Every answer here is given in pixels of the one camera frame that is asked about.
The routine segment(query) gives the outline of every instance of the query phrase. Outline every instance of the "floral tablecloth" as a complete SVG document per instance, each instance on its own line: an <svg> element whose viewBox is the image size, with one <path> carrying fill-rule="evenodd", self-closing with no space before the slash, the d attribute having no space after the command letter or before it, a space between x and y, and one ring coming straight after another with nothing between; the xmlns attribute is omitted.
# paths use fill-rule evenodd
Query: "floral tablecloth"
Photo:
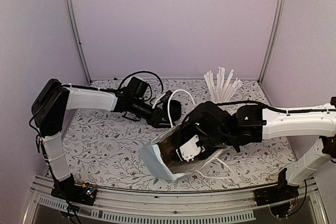
<svg viewBox="0 0 336 224"><path fill-rule="evenodd" d="M158 94L158 81L148 81L153 92ZM119 81L95 81L92 85L101 88L115 88ZM186 89L196 103L209 100L204 80L163 80L165 90ZM243 81L243 86L233 100L267 99L256 81ZM185 93L177 93L183 115L193 105ZM237 105L227 106L234 113ZM132 122L120 113L96 110L78 110L63 140L70 171L78 182L90 182L104 187L120 187L139 190L195 191L243 188L274 183L276 172L295 160L287 138L265 140L241 147L236 153L226 148L220 158L235 172L230 179L203 178L198 173L183 177L173 183L153 177L138 154L148 141L164 132L154 129L145 120ZM227 168L219 162L212 162L201 172L207 176L227 176Z"/></svg>

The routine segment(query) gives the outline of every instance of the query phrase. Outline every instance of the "bundle of straws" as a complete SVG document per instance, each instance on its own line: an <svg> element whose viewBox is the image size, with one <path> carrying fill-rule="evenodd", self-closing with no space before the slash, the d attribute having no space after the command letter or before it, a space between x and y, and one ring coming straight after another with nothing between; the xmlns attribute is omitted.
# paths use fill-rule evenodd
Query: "bundle of straws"
<svg viewBox="0 0 336 224"><path fill-rule="evenodd" d="M233 69L231 69L230 74L225 81L225 77L224 77L225 68L221 68L221 67L218 67L218 68L219 68L219 71L217 74L216 86L214 83L214 75L211 71L207 72L204 75L204 79L209 88L209 93L211 96L211 100L213 102L215 103L228 102L243 84L241 80L238 80L238 78L236 78L236 80L233 83L231 83L231 79L232 79L233 72L234 72Z"/></svg>

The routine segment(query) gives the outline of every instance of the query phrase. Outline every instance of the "wire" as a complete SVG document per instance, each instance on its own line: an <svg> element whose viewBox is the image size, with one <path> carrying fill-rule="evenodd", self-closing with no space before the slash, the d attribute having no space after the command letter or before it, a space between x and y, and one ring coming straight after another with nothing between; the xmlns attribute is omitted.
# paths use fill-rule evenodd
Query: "wire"
<svg viewBox="0 0 336 224"><path fill-rule="evenodd" d="M293 196L294 196L294 202L293 202L292 206L295 206L296 205L296 201L298 200L298 197L296 197L295 194L293 194Z"/></svg>
<svg viewBox="0 0 336 224"><path fill-rule="evenodd" d="M151 99L152 99L153 90L152 90L152 87L151 87L150 85L149 85L148 87L149 87L149 90L151 91L151 94L150 94L150 96L149 96L149 98L148 98L148 99L146 99L146 100L143 100L144 102L148 102L149 100L151 100Z"/></svg>
<svg viewBox="0 0 336 224"><path fill-rule="evenodd" d="M152 109L155 108L156 105L159 105L159 104L158 104L159 100L160 100L161 98L163 98L165 95L166 95L166 94L163 93L163 94L159 94L159 95L157 96L157 98L155 97L156 100L155 100L155 102L154 102L154 104L153 104L153 106L152 106Z"/></svg>
<svg viewBox="0 0 336 224"><path fill-rule="evenodd" d="M68 200L68 198L63 194L61 188L59 187L58 181L57 181L56 177L54 176L54 174L52 173L52 171L53 171L53 170L52 170L51 167L50 167L50 173L51 173L51 176L52 176L52 178L53 178L53 180L54 180L54 182L55 182L56 189L59 191L59 193L61 194L61 196L64 198L64 200L65 200L66 203L68 204L68 214L70 214L70 209L71 209L72 212L73 212L73 215L75 215L75 217L76 217L76 219L77 219L77 221L78 221L78 224L82 224L82 222L80 221L80 219L79 219L79 217L78 217L78 215L77 215L77 213L76 213L76 209L75 209L75 207L73 206L73 204L70 203L70 201ZM71 221L71 223L76 224L71 218L68 218L68 219Z"/></svg>
<svg viewBox="0 0 336 224"><path fill-rule="evenodd" d="M131 73L131 74L129 74L128 76L126 76L126 77L121 81L121 83L119 84L117 90L121 89L121 86L124 84L124 82L125 82L128 78L130 78L131 76L133 76L133 75L135 75L135 74L138 74L138 73L149 73L149 74L154 75L154 76L158 79L158 81L160 82L160 85L161 85L161 93L163 93L163 89L164 89L164 88L163 88L163 82L162 82L161 78L160 78L156 73L153 73L153 72L151 72L151 71L146 71L146 70L137 71L137 72Z"/></svg>
<svg viewBox="0 0 336 224"><path fill-rule="evenodd" d="M37 132L37 135L38 136L41 136L41 133L40 131L38 130L37 127L33 126L32 125L32 121L34 120L34 118L37 116L37 114L41 111L41 109L43 108L43 106L41 106L34 114L33 116L30 118L29 122L28 122L28 125L29 127L31 127L32 129L34 129L36 132Z"/></svg>
<svg viewBox="0 0 336 224"><path fill-rule="evenodd" d="M223 164L226 168L229 169L229 171L233 174L233 176L227 176L227 177L210 177L210 176L205 176L203 173L201 173L199 170L195 170L195 172L198 172L202 177L204 178L213 178L213 179L228 179L228 178L234 178L235 177L235 173L233 172L233 170L227 165L225 164L224 161L220 160L218 157L213 157L212 159L215 159L217 161L219 161L221 164Z"/></svg>
<svg viewBox="0 0 336 224"><path fill-rule="evenodd" d="M304 180L304 184L305 184L304 185L305 186L305 189L304 189L305 191L304 191L304 197L303 197L303 200L301 202L301 205L299 206L299 208L295 212L291 212L285 218L295 215L302 208L303 204L305 203L306 197L307 197L307 182L306 182L306 180Z"/></svg>
<svg viewBox="0 0 336 224"><path fill-rule="evenodd" d="M41 144L41 142L40 142L40 135L37 134L37 135L35 136L35 145L36 145L36 148L37 148L37 152L38 152L38 153L40 153L40 144Z"/></svg>
<svg viewBox="0 0 336 224"><path fill-rule="evenodd" d="M244 100L244 101L236 101L236 102L222 102L222 103L216 103L217 106L227 106L227 105L235 105L235 104L243 104L243 103L252 103L261 105L265 109L272 110L274 112L278 113L285 113L285 114L296 114L296 113L309 113L309 112L329 112L329 111L336 111L336 109L303 109L303 110L282 110L278 108L274 108L272 106L269 106L263 102L259 101L251 101L251 100Z"/></svg>
<svg viewBox="0 0 336 224"><path fill-rule="evenodd" d="M150 101L149 101L149 104L150 105L153 105L153 101L155 100L156 97L152 98Z"/></svg>
<svg viewBox="0 0 336 224"><path fill-rule="evenodd" d="M196 106L196 103L195 103L195 100L194 100L193 96L192 96L188 91L186 91L186 90L184 90L184 89L176 89L176 90L171 94L171 96L169 97L169 99L168 99L168 104L167 104L167 113L168 113L168 118L169 118L169 122L170 122L170 126L171 126L171 128L172 128L174 125L173 125L172 117L170 116L170 101L172 100L173 95L175 95L175 94L176 94L177 92L179 92L179 91L183 91L183 92L187 93L187 94L190 96L190 99L191 99L191 101L193 102L193 105Z"/></svg>

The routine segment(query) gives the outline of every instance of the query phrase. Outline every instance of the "floral pattern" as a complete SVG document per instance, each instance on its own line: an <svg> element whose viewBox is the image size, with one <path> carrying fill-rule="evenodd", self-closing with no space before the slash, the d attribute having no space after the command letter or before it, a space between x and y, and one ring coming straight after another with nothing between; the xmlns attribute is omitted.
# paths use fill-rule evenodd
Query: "floral pattern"
<svg viewBox="0 0 336 224"><path fill-rule="evenodd" d="M153 95L159 94L159 82L149 80L149 83ZM204 80L164 80L163 83L165 90L188 90L196 103L209 100ZM92 85L116 88L118 84L119 81L95 81ZM233 100L267 102L257 82L243 81L243 84ZM183 115L193 108L187 94L177 93L175 99L181 101ZM225 107L230 113L237 108L238 105ZM78 110L63 140L70 171L78 182L104 187L160 191L223 190L274 183L277 171L295 160L285 137L265 140L241 147L240 153L232 147L224 149L220 158L233 169L234 178L204 178L195 173L170 183L153 177L138 154L145 143L164 131L150 127L145 120L132 122L119 113ZM216 161L202 168L201 172L212 177L228 175L227 168Z"/></svg>

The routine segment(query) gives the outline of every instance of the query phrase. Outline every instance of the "black bracket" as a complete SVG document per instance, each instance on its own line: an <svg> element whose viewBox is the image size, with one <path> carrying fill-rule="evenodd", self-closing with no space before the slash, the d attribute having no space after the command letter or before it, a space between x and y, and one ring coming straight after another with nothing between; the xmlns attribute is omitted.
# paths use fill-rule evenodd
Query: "black bracket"
<svg viewBox="0 0 336 224"><path fill-rule="evenodd" d="M57 79L50 79L33 103L32 114L42 137L62 130L69 93Z"/></svg>
<svg viewBox="0 0 336 224"><path fill-rule="evenodd" d="M289 186L286 181L286 168L279 173L276 186L254 190L257 206L264 206L299 196L298 186Z"/></svg>
<svg viewBox="0 0 336 224"><path fill-rule="evenodd" d="M53 197L59 199L65 199L64 197L66 197L67 200L71 202L93 206L93 203L96 199L97 190L92 190L91 194L87 194L86 188L84 188L83 186L75 185L73 175L61 182L55 183L58 183L58 185L54 185L51 191L51 195Z"/></svg>
<svg viewBox="0 0 336 224"><path fill-rule="evenodd" d="M329 154L332 158L336 158L336 136L325 137L321 136L323 143L322 153Z"/></svg>

